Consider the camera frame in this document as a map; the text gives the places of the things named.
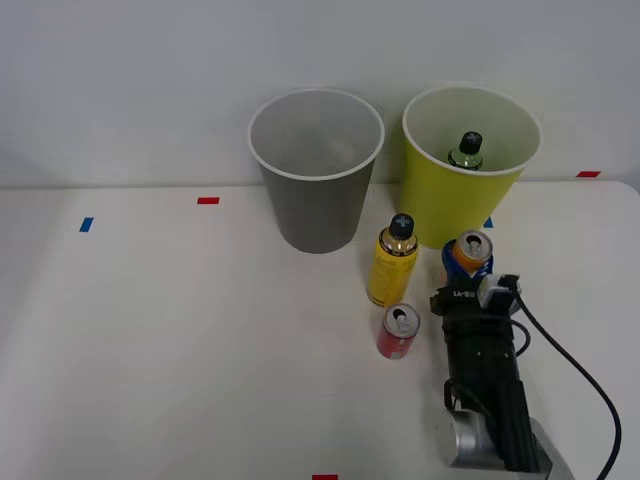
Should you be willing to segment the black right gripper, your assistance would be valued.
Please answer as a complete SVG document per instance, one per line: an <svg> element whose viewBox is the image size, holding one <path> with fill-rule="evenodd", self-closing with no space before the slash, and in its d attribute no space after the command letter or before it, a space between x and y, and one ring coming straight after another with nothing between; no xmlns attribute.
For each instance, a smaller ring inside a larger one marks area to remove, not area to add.
<svg viewBox="0 0 640 480"><path fill-rule="evenodd" d="M493 273L494 256L476 268L459 251L456 240L448 241L441 251L446 284L455 277L475 279ZM515 296L509 287L486 287L480 280L456 280L439 288L430 298L431 313L439 317L448 356L461 356L464 349L474 350L482 341L496 342L500 349L516 353L511 323Z"/></svg>

